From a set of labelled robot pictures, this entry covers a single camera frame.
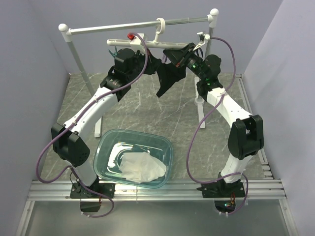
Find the black underwear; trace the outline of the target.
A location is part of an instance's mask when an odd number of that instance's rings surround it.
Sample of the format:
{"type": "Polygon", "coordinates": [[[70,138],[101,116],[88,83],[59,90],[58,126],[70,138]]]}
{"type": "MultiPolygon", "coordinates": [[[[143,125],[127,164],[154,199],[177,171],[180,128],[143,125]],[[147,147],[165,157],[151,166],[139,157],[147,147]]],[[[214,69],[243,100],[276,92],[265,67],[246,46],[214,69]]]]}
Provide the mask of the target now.
{"type": "Polygon", "coordinates": [[[157,97],[163,96],[176,82],[186,77],[186,67],[176,67],[174,64],[162,63],[157,69],[160,88],[157,97]]]}

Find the white plastic clip hanger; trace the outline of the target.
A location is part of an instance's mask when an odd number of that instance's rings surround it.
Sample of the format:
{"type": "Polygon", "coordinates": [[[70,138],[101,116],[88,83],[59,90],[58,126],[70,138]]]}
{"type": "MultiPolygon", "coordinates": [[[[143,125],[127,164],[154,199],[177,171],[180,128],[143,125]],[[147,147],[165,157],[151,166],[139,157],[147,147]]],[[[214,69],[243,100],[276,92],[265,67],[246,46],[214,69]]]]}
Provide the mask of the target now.
{"type": "MultiPolygon", "coordinates": [[[[145,46],[147,48],[157,48],[157,49],[181,49],[185,47],[186,43],[174,43],[174,42],[162,42],[160,41],[160,36],[165,32],[166,21],[163,18],[157,18],[158,25],[155,33],[155,38],[153,41],[146,41],[145,46]]],[[[130,40],[123,39],[108,39],[108,46],[117,46],[117,47],[130,47],[130,40]]]]}

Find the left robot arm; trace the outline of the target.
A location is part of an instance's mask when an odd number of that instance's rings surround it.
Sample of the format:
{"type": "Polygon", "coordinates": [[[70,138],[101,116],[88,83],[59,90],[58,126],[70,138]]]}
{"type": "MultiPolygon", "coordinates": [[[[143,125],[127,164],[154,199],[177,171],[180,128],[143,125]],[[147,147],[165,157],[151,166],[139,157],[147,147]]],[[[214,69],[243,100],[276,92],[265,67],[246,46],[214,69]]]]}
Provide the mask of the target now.
{"type": "Polygon", "coordinates": [[[114,65],[102,80],[94,96],[65,124],[54,124],[51,128],[53,151],[67,164],[77,182],[74,190],[85,198],[101,198],[104,187],[91,164],[88,163],[90,149],[85,143],[92,127],[107,110],[116,105],[131,89],[141,75],[152,75],[162,65],[150,50],[144,53],[132,49],[120,49],[114,57],[114,65]]]}

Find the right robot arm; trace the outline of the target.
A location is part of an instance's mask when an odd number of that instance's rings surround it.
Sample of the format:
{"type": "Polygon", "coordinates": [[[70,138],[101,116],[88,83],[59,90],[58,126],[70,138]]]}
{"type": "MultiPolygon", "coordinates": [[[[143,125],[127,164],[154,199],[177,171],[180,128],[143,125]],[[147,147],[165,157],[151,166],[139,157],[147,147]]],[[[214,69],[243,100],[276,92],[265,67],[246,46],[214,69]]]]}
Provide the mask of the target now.
{"type": "Polygon", "coordinates": [[[196,84],[198,94],[212,105],[230,126],[227,142],[229,158],[218,175],[218,180],[202,183],[198,188],[203,198],[244,197],[241,174],[248,162],[264,146],[263,119],[244,110],[230,97],[218,80],[221,59],[208,55],[202,59],[190,43],[181,49],[165,49],[164,55],[176,68],[188,68],[200,80],[196,84]]]}

